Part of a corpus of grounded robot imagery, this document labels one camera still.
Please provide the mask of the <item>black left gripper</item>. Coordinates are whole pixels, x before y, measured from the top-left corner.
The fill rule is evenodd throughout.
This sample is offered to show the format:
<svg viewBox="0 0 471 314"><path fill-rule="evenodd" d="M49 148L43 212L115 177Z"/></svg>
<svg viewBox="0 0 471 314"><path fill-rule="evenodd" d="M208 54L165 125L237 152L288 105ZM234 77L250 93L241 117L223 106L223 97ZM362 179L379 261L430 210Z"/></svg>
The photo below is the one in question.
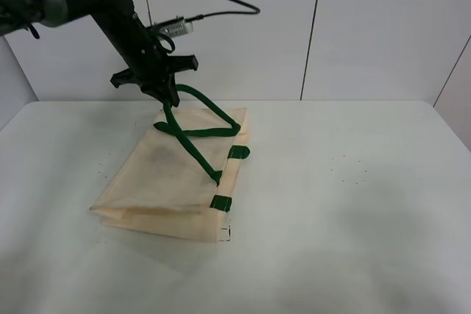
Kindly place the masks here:
<svg viewBox="0 0 471 314"><path fill-rule="evenodd" d="M199 67L195 55L169 56L153 45L118 46L117 49L128 68L112 75L111 84L115 88L137 85L142 93L172 107L180 104L175 74L196 71Z"/></svg>

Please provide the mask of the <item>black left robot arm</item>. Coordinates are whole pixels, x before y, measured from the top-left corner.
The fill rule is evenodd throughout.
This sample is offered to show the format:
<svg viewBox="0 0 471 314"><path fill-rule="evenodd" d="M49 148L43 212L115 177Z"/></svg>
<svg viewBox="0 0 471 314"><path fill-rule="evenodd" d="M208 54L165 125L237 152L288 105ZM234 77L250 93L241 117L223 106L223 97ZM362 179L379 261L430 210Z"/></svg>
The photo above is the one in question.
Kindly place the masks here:
<svg viewBox="0 0 471 314"><path fill-rule="evenodd" d="M1 34L26 29L39 38L35 24L54 28L88 15L128 66L112 76L111 84L115 88L137 85L142 93L178 106L175 75L196 70L199 63L194 55L172 55L161 44L171 38L144 26L132 0L1 0Z"/></svg>

